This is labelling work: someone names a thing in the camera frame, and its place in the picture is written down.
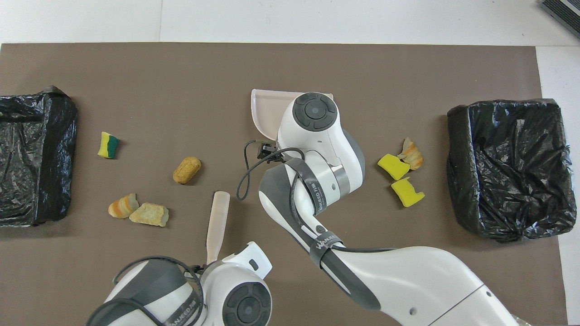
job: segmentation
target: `white tile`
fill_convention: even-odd
[[[161,41],[580,45],[537,0],[166,0]]]
[[[566,137],[574,166],[580,166],[580,47],[537,47],[538,69],[543,97],[554,98],[562,109]],[[580,169],[574,189],[580,191]],[[566,291],[569,324],[580,324],[580,223],[571,232],[558,236],[562,276]]]
[[[2,0],[0,43],[159,41],[161,0]]]

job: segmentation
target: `sponge piece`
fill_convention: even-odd
[[[110,133],[102,131],[101,148],[99,149],[97,155],[104,158],[115,158],[117,145],[119,145],[119,138],[111,135]]]
[[[409,182],[409,177],[391,184],[391,187],[397,193],[405,207],[414,205],[425,197],[424,193],[415,192],[415,188],[413,188],[413,185]]]
[[[378,164],[381,168],[385,169],[385,171],[387,171],[395,180],[401,179],[407,172],[409,172],[409,169],[411,168],[410,165],[401,162],[398,157],[391,154],[383,156],[383,158],[379,160]]]

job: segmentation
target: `brown mat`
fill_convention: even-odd
[[[287,44],[4,44],[0,94],[56,85],[79,108],[68,217],[0,230],[0,324],[83,324],[131,260],[168,255],[205,261],[212,193],[235,188],[242,147],[263,138],[252,88],[332,92],[342,125],[367,159],[363,186],[321,221],[349,247],[427,245],[461,258],[506,307],[532,324],[565,324],[556,238],[499,245],[462,229],[445,176],[445,113],[478,100],[541,97],[535,50],[508,46]],[[100,132],[122,140],[117,160],[96,155]],[[410,136],[425,156],[411,182],[426,198],[403,208],[376,166]],[[172,180],[186,156],[203,167],[191,185]],[[397,325],[352,302],[259,204],[255,171],[244,202],[232,199],[221,257],[256,241],[274,269],[271,325]],[[167,227],[107,214],[135,192],[169,208]]]

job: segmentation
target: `black cable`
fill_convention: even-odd
[[[141,310],[141,312],[144,313],[152,322],[154,322],[156,326],[164,326],[163,323],[160,322],[159,319],[157,319],[151,312],[149,312],[147,309],[145,309],[145,307],[142,304],[140,304],[139,302],[137,302],[135,300],[125,299],[125,298],[112,299],[112,300],[109,300],[109,301],[105,302],[104,304],[100,305],[100,307],[95,309],[95,311],[90,315],[89,320],[86,322],[85,325],[91,326],[91,323],[93,323],[93,319],[95,319],[97,314],[100,313],[101,310],[105,309],[106,307],[109,307],[112,305],[123,305],[123,304],[133,306],[133,307]]]
[[[284,148],[284,149],[281,149],[281,150],[277,150],[277,151],[275,151],[275,152],[272,152],[272,153],[268,154],[268,156],[266,156],[266,157],[262,158],[260,161],[258,161],[258,163],[254,164],[254,165],[253,165],[251,168],[249,168],[249,167],[248,167],[248,160],[247,160],[247,157],[246,157],[246,154],[245,154],[245,149],[244,149],[244,157],[246,158],[246,169],[247,169],[247,171],[246,171],[246,173],[243,175],[242,179],[240,180],[240,183],[238,184],[238,189],[237,189],[237,190],[236,190],[236,192],[235,192],[235,195],[236,195],[236,197],[238,197],[238,200],[242,201],[242,200],[246,199],[246,197],[248,196],[249,189],[250,189],[250,173],[251,173],[251,172],[252,172],[252,171],[253,171],[255,168],[257,168],[257,167],[258,167],[258,165],[260,165],[260,164],[262,164],[262,163],[264,163],[264,162],[268,161],[270,158],[272,158],[272,157],[274,157],[274,156],[276,156],[276,155],[278,155],[278,154],[284,153],[284,152],[286,152],[286,151],[295,151],[295,152],[297,152],[297,153],[299,153],[299,154],[300,154],[300,157],[301,157],[302,159],[304,159],[304,158],[305,158],[304,152],[303,152],[301,149],[299,149],[299,148],[297,148],[297,147],[288,147],[288,148]],[[241,186],[242,186],[242,183],[244,182],[244,179],[246,179],[246,178],[248,178],[248,184],[247,184],[247,186],[246,186],[246,192],[244,193],[244,196],[240,197],[240,188],[241,188]]]
[[[246,146],[244,146],[244,162],[246,163],[246,171],[250,169],[250,165],[248,164],[247,149],[248,149],[248,146],[250,144],[255,143],[255,142],[257,142],[256,139],[250,140],[248,143],[246,143]],[[236,192],[235,195],[236,195],[236,197],[238,197],[238,200],[244,200],[244,199],[246,199],[246,197],[248,196],[248,192],[250,191],[250,177],[248,176],[248,183],[246,184],[246,192],[245,192],[245,195],[242,199],[240,199],[240,185],[241,185],[241,182],[238,185],[238,191]]]

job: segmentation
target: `black trash bag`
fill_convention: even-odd
[[[572,229],[570,149],[553,100],[477,102],[447,117],[447,181],[461,226],[498,242]]]
[[[0,96],[0,226],[66,216],[76,139],[77,108],[60,89]]]

